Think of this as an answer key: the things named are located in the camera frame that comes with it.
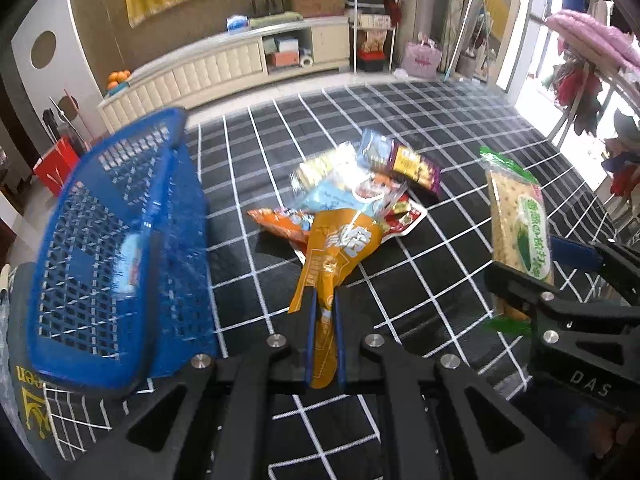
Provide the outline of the cardboard box on cabinet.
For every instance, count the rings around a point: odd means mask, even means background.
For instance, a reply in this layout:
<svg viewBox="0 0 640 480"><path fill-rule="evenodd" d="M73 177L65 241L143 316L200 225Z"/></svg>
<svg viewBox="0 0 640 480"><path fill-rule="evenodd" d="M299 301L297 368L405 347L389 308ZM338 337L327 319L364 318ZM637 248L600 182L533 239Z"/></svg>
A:
<svg viewBox="0 0 640 480"><path fill-rule="evenodd" d="M292 11L303 18L343 15L345 0L291 0Z"/></svg>

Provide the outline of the light blue snack bag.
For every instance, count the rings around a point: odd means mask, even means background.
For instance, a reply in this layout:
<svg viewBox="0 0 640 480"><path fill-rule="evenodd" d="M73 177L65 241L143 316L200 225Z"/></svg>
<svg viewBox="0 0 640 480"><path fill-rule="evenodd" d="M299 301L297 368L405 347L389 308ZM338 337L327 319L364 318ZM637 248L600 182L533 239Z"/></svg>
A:
<svg viewBox="0 0 640 480"><path fill-rule="evenodd" d="M383 217L396 203L406 186L382 174L366 174L355 181L327 177L307 192L296 208L316 214L320 211L352 209L370 218Z"/></svg>

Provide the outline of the grey queen pillow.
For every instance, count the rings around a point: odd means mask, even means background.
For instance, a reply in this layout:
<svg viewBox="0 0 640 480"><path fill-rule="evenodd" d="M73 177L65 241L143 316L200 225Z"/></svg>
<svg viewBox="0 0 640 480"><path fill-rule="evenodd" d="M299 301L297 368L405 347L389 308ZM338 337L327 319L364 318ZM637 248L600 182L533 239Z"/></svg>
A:
<svg viewBox="0 0 640 480"><path fill-rule="evenodd" d="M1 277L1 406L18 440L50 479L64 476L42 381L26 349L26 316L35 265L7 266Z"/></svg>

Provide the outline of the purple snack bar pack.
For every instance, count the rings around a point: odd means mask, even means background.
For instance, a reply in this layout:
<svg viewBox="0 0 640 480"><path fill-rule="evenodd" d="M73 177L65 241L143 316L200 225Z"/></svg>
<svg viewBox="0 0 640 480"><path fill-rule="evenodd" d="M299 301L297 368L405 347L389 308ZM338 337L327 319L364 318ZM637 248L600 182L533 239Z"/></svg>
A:
<svg viewBox="0 0 640 480"><path fill-rule="evenodd" d="M440 169L407 145L394 142L388 169L419 185L427 192L437 194L440 189Z"/></svg>

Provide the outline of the blue plastic basket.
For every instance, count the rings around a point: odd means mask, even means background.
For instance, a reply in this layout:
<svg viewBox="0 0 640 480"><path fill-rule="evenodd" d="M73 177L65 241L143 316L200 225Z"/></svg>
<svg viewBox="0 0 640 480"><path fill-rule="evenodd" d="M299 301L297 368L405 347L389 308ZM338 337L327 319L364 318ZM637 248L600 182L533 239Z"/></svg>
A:
<svg viewBox="0 0 640 480"><path fill-rule="evenodd" d="M45 382L124 396L214 356L207 202L169 107L81 157L42 240L26 350Z"/></svg>

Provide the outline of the red gift bag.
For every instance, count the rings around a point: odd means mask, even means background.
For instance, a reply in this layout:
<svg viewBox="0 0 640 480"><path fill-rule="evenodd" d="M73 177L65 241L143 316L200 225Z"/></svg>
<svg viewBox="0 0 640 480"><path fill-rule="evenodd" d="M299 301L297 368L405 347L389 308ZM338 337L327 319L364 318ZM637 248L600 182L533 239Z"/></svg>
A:
<svg viewBox="0 0 640 480"><path fill-rule="evenodd" d="M35 164L32 172L54 195L59 196L79 156L67 136L62 136Z"/></svg>

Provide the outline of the cream TV cabinet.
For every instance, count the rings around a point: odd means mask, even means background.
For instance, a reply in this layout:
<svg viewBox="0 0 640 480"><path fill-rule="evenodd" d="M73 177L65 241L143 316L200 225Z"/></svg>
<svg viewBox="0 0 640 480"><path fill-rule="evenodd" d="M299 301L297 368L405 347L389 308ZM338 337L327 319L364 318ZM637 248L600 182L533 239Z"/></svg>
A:
<svg viewBox="0 0 640 480"><path fill-rule="evenodd" d="M98 112L107 131L117 130L168 106L190 110L232 94L309 74L349 66L346 16L305 18L244 32L224 32L179 48L135 70L122 90L107 96ZM270 64L270 39L296 39L297 63Z"/></svg>

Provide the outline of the plate of oranges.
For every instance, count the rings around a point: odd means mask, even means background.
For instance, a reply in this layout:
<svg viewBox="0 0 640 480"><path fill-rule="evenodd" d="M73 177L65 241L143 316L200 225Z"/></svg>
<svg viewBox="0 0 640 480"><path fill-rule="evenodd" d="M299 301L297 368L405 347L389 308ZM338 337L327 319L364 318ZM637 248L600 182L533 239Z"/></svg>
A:
<svg viewBox="0 0 640 480"><path fill-rule="evenodd" d="M113 72L107 78L106 93L112 96L116 92L119 92L128 84L130 78L129 70L121 70L120 72Z"/></svg>

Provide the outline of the broom and dustpan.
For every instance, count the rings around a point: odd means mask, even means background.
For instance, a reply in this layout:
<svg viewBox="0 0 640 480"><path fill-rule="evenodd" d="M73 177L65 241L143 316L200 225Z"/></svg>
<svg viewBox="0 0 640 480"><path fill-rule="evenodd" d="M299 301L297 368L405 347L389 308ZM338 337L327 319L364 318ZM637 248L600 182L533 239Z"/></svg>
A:
<svg viewBox="0 0 640 480"><path fill-rule="evenodd" d="M50 96L49 101L52 107L48 107L42 112L42 120L51 141L56 142L65 138L79 157L87 154L91 150L91 146L79 133L62 107Z"/></svg>

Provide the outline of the pink shopping bag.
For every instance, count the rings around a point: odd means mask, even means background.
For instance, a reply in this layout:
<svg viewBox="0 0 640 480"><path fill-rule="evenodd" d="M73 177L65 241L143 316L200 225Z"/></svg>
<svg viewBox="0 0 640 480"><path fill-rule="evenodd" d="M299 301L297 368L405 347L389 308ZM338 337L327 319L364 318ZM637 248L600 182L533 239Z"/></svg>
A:
<svg viewBox="0 0 640 480"><path fill-rule="evenodd" d="M408 42L401 61L401 68L409 75L424 79L437 76L442 51L431 38L420 35L417 42Z"/></svg>

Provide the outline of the green cracker pack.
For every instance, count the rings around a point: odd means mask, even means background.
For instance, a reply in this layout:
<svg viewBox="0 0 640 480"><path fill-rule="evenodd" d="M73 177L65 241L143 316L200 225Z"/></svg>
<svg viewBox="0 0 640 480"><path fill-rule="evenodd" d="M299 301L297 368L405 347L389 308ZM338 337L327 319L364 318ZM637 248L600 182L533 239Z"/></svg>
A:
<svg viewBox="0 0 640 480"><path fill-rule="evenodd" d="M495 316L491 326L506 334L529 332L524 302L511 299L509 287L518 279L554 284L549 221L538 179L512 159L484 146L480 166L485 169L491 227L491 264L484 280L491 292Z"/></svg>

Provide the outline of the red sausage snack pack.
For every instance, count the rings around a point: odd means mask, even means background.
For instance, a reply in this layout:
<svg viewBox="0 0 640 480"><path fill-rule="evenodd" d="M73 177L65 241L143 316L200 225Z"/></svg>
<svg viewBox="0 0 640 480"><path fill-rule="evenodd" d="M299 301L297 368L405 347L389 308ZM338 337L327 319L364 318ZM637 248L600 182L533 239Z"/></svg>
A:
<svg viewBox="0 0 640 480"><path fill-rule="evenodd" d="M402 194L384 217L382 242L408 235L425 216L426 209L421 204L407 193Z"/></svg>

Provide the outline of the orange snack bag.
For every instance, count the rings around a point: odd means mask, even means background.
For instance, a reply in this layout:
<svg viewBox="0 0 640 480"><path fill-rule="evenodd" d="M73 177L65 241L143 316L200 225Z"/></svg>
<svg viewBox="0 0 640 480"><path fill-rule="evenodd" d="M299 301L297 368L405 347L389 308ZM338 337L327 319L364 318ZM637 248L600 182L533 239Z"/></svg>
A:
<svg viewBox="0 0 640 480"><path fill-rule="evenodd" d="M338 370L335 291L363 259L378 249L383 235L378 219L356 209L325 210L314 215L305 263L288 308L290 313L300 311L305 290L311 290L311 388L326 388Z"/></svg>

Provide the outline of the clear biscuit pack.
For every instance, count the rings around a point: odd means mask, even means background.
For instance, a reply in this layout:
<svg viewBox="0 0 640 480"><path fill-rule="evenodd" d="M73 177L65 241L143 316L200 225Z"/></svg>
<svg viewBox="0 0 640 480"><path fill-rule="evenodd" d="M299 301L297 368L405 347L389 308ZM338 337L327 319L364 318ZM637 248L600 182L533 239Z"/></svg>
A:
<svg viewBox="0 0 640 480"><path fill-rule="evenodd" d="M329 176L337 176L340 182L352 182L366 172L358 165L356 148L350 142L338 144L303 160L290 175L292 191L302 195L311 191Z"/></svg>

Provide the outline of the green folded cloth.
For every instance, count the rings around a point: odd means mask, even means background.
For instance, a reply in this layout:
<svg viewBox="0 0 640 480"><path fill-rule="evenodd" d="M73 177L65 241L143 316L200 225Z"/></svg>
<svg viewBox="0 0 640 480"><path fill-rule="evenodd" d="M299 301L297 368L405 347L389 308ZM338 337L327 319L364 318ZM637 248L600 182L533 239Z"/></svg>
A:
<svg viewBox="0 0 640 480"><path fill-rule="evenodd" d="M259 18L250 18L248 24L250 29L265 28L286 23L303 21L303 15L293 11L285 11L282 13L260 16Z"/></svg>

